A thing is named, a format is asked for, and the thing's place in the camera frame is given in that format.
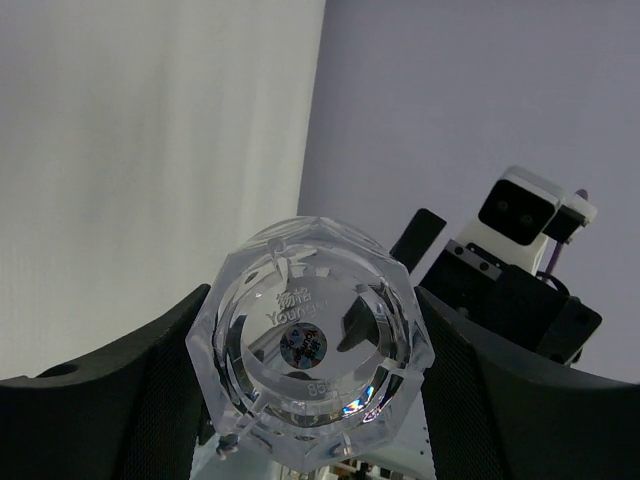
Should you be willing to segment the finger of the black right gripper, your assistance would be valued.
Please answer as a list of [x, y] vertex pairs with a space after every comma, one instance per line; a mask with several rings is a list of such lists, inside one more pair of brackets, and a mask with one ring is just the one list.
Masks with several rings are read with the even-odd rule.
[[412, 273], [447, 222], [426, 208], [418, 209], [390, 250], [393, 259]]

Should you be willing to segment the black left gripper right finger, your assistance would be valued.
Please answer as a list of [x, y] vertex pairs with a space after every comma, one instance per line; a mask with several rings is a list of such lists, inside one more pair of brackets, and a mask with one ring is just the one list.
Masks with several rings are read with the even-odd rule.
[[540, 357], [415, 292], [435, 351], [422, 401], [437, 478], [638, 478], [638, 385]]

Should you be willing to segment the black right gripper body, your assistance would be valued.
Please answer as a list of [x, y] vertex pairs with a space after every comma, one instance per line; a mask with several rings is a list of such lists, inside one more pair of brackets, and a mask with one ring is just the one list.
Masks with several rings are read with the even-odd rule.
[[511, 265], [475, 243], [447, 243], [420, 286], [475, 324], [563, 365], [577, 362], [602, 316], [551, 274]]

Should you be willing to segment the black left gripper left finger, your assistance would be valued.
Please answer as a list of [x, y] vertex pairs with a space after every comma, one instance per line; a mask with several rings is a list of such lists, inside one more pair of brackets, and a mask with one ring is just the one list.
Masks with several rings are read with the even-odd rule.
[[185, 338], [209, 287], [42, 374], [1, 383], [4, 479], [187, 479], [202, 396]]

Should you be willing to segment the clear faceted plastic cup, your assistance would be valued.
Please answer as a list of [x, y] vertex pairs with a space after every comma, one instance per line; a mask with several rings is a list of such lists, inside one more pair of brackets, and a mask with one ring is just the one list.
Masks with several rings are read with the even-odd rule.
[[300, 472], [391, 443], [435, 359], [406, 267], [313, 216], [226, 257], [186, 346], [215, 431]]

